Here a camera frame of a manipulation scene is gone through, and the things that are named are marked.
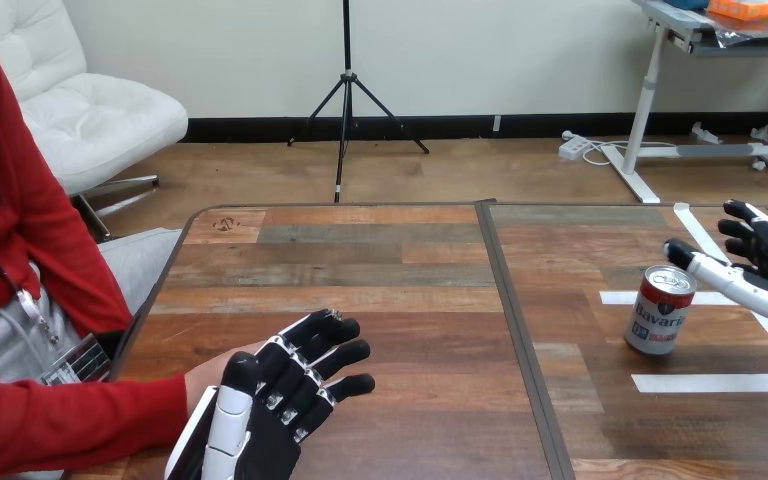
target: beer can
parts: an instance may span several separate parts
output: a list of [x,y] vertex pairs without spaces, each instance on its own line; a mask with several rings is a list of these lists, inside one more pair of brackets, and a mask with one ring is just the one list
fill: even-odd
[[672,352],[695,293],[696,279],[684,270],[668,265],[648,268],[625,340],[649,355]]

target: chair cushion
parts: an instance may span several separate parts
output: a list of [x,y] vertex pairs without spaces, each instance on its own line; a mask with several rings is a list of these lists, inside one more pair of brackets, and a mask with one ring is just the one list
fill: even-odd
[[187,132],[187,112],[177,100],[104,75],[76,75],[21,106],[37,146],[70,195],[109,180]]
[[0,0],[0,63],[19,101],[87,71],[61,0]]

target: id badge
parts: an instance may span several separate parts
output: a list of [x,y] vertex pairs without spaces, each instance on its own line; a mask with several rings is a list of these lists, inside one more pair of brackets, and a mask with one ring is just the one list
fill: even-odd
[[67,383],[101,382],[110,375],[112,367],[110,358],[95,336],[87,335],[40,375],[39,383],[51,387]]

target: orange box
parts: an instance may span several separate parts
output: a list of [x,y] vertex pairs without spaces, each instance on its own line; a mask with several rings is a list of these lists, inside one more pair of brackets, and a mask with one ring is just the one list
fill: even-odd
[[739,20],[768,19],[768,0],[711,0],[708,11]]

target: wood grain tabletop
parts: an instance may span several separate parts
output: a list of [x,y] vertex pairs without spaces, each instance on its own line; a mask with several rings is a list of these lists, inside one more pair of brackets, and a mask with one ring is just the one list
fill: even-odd
[[[471,204],[205,211],[120,379],[186,371],[327,307],[360,322],[372,355],[345,373],[377,387],[304,442],[294,479],[549,478]],[[169,451],[72,478],[156,478]]]
[[[643,271],[665,263],[664,240],[695,244],[672,208],[490,211],[576,478],[768,479],[768,393],[641,393],[632,378],[768,374],[758,320],[738,306],[693,306],[675,351],[650,357],[623,339],[632,306],[602,301],[636,294]],[[722,209],[691,211],[722,246]]]
[[[722,245],[722,209],[692,212]],[[768,374],[759,320],[696,305],[676,350],[649,357],[623,339],[632,306],[603,301],[636,293],[670,237],[695,243],[664,206],[210,209],[185,230],[120,379],[186,371],[333,307],[372,347],[345,373],[377,388],[304,443],[294,480],[768,479],[768,391],[694,393]],[[657,391],[676,378],[687,392]],[[72,478],[158,479],[169,451]]]

